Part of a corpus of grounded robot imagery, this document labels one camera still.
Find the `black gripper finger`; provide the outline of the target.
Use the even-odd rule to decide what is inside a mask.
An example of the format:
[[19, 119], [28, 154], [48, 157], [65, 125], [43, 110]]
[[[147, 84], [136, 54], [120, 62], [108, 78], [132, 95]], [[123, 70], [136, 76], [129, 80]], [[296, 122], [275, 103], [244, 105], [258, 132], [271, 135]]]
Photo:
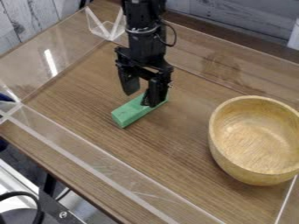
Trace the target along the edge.
[[136, 70], [131, 66], [117, 65], [117, 75], [124, 93], [133, 94], [140, 89]]
[[143, 106], [153, 108], [165, 100], [171, 81], [169, 74], [161, 74], [149, 79], [141, 100]]

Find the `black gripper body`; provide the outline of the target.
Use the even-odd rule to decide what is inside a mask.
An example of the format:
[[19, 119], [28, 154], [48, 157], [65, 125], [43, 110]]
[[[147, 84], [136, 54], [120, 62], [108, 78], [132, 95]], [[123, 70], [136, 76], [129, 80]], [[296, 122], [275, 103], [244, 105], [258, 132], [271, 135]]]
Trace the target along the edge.
[[149, 81], [157, 75], [169, 74], [174, 66], [165, 61], [165, 48], [174, 46], [167, 43], [165, 28], [152, 30], [128, 30], [128, 47], [116, 48], [117, 65], [132, 67], [139, 79]]

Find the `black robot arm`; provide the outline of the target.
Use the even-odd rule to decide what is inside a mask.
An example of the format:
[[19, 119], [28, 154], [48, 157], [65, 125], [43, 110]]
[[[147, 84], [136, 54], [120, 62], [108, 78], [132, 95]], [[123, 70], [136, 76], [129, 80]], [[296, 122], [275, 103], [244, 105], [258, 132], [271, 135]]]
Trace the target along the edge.
[[148, 81], [140, 104], [153, 108], [164, 100], [174, 66], [165, 61], [168, 24], [161, 18], [165, 0], [121, 0], [125, 15], [128, 47], [116, 47], [116, 67], [123, 91], [131, 95], [140, 89], [139, 79]]

